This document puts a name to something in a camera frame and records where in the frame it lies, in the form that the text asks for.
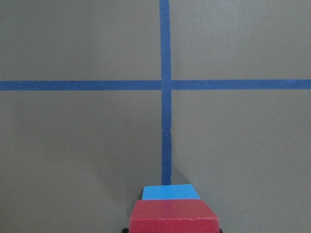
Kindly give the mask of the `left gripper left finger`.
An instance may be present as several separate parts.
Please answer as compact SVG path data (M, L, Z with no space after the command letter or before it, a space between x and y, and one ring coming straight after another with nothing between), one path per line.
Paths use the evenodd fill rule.
M128 228L124 228L124 229L122 229L121 233L129 233L129 229Z

